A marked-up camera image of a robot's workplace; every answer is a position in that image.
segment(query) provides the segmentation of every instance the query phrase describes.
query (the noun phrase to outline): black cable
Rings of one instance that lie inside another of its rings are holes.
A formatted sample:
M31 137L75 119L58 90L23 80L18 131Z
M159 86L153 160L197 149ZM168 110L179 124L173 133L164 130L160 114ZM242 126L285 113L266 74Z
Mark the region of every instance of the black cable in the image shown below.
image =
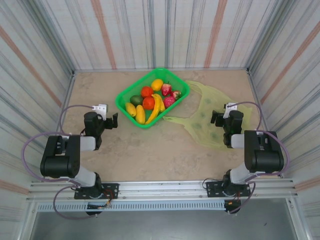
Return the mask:
M219 180L217 180L217 179L214 179L214 178L211 178L211 177L207 177L207 178L206 178L205 180L203 180L203 182L202 182L202 187L203 187L205 190L208 190L206 187L204 187L204 183L205 183L205 181L208 180L208 179L214 180L214 181L216 181L216 182L219 181Z

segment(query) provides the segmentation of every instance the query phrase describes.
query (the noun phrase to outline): metal base plate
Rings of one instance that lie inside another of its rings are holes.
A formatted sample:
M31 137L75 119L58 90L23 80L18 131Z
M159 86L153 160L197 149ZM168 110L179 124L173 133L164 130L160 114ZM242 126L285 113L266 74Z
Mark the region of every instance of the metal base plate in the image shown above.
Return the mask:
M106 193L110 199L117 199L118 198L118 193L119 193L119 184L118 183L102 183L102 187L104 189L108 189L108 190L112 191L113 197L110 196L109 191L106 191ZM108 198L103 193L99 197L93 198L93 197L90 197L89 194L83 195L81 192L75 191L74 192L74 199L89 199L89 200L106 199L107 200Z
M208 181L206 182L206 193L208 198L220 198L220 197L235 197L237 192L233 195L227 195L223 191L223 181ZM240 197L248 197L251 193L250 188L247 189L248 185L238 185Z

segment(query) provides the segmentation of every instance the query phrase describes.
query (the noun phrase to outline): yellow plastic bag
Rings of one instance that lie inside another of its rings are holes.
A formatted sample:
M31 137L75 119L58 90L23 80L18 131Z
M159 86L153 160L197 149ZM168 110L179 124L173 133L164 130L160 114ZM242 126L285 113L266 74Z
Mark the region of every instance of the yellow plastic bag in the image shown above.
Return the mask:
M185 81L189 87L201 94L201 100L198 110L188 118L164 116L163 119L172 123L182 124L184 128L191 134L193 139L200 145L209 148L227 149L224 145L224 130L222 127L216 127L210 123L212 111L224 113L224 104L236 103L227 95L218 89L203 85L196 81ZM243 113L242 132L250 129L250 118L252 109L243 105L237 106L238 110Z

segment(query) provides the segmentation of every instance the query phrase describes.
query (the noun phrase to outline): strawberry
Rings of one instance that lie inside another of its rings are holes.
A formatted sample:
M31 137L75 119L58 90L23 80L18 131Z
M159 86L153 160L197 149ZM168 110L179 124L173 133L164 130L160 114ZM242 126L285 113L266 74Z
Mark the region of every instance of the strawberry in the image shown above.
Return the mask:
M179 98L181 98L181 92L180 91L172 91L170 93L170 96L171 97L174 97L175 100L178 100Z
M165 83L161 87L161 93L163 96L168 96L171 93L172 86L168 83Z

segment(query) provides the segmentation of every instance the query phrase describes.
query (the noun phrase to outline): tomato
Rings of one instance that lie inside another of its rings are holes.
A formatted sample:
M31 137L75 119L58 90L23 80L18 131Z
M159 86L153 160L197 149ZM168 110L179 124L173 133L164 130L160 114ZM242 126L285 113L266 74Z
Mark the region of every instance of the tomato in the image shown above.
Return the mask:
M141 90L141 96L143 98L151 98L152 94L154 94L154 91L149 86L144 86Z
M145 110L153 110L155 107L155 99L153 97L146 97L143 99L142 107Z

